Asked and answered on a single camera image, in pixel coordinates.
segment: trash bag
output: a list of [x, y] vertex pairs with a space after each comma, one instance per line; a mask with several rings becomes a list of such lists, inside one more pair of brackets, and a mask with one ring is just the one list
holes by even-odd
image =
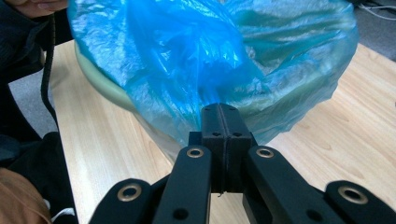
[[343, 0], [69, 5], [81, 53], [181, 147], [213, 103], [238, 108], [266, 144], [332, 96], [358, 44], [353, 6]]

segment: wooden table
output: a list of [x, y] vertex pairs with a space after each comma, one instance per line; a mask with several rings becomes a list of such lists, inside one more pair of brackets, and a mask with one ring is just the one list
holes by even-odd
[[[154, 183], [172, 164], [134, 116], [103, 98], [81, 74], [74, 43], [55, 51], [51, 89], [80, 223], [117, 182]], [[312, 186], [345, 179], [396, 209], [396, 63], [359, 45], [329, 101], [315, 106], [278, 149]], [[213, 195], [211, 223], [248, 223], [241, 195]]]

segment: black pants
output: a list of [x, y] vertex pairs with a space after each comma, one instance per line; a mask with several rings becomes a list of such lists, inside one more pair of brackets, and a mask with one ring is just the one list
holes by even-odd
[[[75, 209], [64, 151], [58, 133], [46, 134], [42, 141], [26, 150], [8, 169], [27, 178], [41, 196], [49, 201], [49, 211], [52, 217], [65, 208]], [[77, 216], [62, 216], [58, 217], [54, 223], [73, 224], [78, 223], [78, 220]]]

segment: person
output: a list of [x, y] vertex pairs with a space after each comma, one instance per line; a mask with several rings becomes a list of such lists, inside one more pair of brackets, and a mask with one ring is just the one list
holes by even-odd
[[[72, 39], [66, 8], [67, 0], [0, 0], [0, 71], [26, 57], [35, 44], [43, 50], [52, 44], [49, 15], [57, 21], [55, 44]], [[22, 145], [0, 134], [0, 153]], [[78, 223], [59, 133], [27, 145], [8, 167], [0, 167], [0, 223]]]

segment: cord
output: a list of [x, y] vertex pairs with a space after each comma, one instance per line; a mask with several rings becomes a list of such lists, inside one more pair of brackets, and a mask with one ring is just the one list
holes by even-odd
[[49, 98], [50, 71], [52, 68], [53, 51], [55, 49], [55, 16], [53, 14], [49, 16], [49, 32], [51, 43], [49, 44], [49, 48], [47, 49], [46, 61], [44, 63], [43, 69], [43, 78], [41, 79], [41, 100], [51, 114], [52, 118], [54, 119], [56, 126], [58, 127], [56, 113], [52, 107], [52, 104], [50, 103]]
[[392, 7], [392, 6], [388, 6], [388, 7], [367, 7], [364, 4], [359, 4], [358, 7], [363, 9], [363, 10], [365, 10], [365, 11], [367, 11], [368, 13], [378, 17], [379, 19], [383, 19], [383, 20], [387, 20], [387, 21], [396, 21], [396, 18], [383, 17], [383, 16], [380, 16], [380, 15], [374, 13], [372, 10], [370, 10], [370, 9], [390, 9], [390, 8], [391, 9], [396, 9], [396, 7]]

